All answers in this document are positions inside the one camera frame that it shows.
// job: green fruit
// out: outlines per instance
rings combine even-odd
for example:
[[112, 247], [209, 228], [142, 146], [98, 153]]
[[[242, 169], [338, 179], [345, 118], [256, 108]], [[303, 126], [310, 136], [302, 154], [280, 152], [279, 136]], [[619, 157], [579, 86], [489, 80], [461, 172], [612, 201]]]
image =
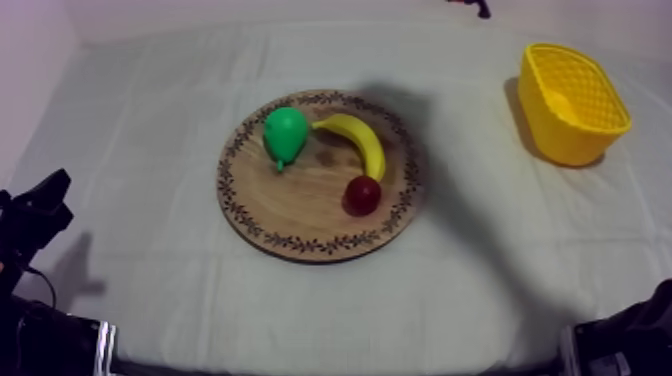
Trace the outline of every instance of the green fruit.
[[296, 108], [282, 107], [268, 115], [264, 140], [271, 158], [277, 161], [278, 171], [294, 162], [306, 143], [309, 129], [308, 120]]

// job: white tablecloth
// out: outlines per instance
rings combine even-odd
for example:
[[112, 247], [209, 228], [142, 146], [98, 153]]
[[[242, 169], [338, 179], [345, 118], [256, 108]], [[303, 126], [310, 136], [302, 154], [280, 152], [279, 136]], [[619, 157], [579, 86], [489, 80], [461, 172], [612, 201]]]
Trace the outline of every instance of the white tablecloth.
[[[672, 276], [672, 67], [575, 45], [634, 126], [597, 166], [559, 168], [523, 147], [512, 95], [542, 40], [474, 25], [235, 23], [86, 49], [10, 187], [73, 178], [75, 220], [34, 263], [59, 308], [118, 324], [121, 355], [152, 363], [396, 374], [540, 359], [562, 326], [648, 298]], [[387, 103], [432, 170], [395, 241], [333, 266], [253, 249], [215, 194], [233, 129], [313, 88]], [[48, 300], [39, 280], [19, 291]]]

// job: red apple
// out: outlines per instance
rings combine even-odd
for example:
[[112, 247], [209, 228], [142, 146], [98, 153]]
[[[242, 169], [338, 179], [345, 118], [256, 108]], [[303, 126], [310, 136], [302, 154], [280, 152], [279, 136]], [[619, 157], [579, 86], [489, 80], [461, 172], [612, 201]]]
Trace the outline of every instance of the red apple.
[[380, 203], [380, 184], [369, 176], [358, 176], [345, 189], [345, 202], [358, 215], [373, 213]]

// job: wooden plate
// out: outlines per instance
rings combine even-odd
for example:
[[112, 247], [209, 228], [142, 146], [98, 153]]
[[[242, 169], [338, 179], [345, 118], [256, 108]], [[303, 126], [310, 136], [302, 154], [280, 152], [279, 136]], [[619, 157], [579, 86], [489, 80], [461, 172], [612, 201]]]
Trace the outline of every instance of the wooden plate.
[[[368, 123], [380, 138], [387, 168], [378, 209], [351, 216], [343, 193], [363, 174], [349, 140], [312, 131], [294, 164], [278, 173], [265, 150], [266, 117], [295, 107], [310, 122], [347, 113]], [[397, 236], [413, 219], [424, 194], [424, 164], [401, 119], [356, 93], [313, 90], [291, 94], [250, 115], [228, 140], [217, 174], [217, 196], [237, 232], [264, 252], [303, 263], [333, 263], [370, 253]]]

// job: yellow basket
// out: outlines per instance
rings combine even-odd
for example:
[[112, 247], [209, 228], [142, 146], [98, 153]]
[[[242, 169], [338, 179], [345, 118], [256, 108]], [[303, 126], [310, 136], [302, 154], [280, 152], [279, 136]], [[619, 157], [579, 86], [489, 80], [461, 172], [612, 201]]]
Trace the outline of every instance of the yellow basket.
[[600, 65], [567, 47], [528, 46], [518, 95], [539, 151], [561, 164], [595, 161], [631, 127]]

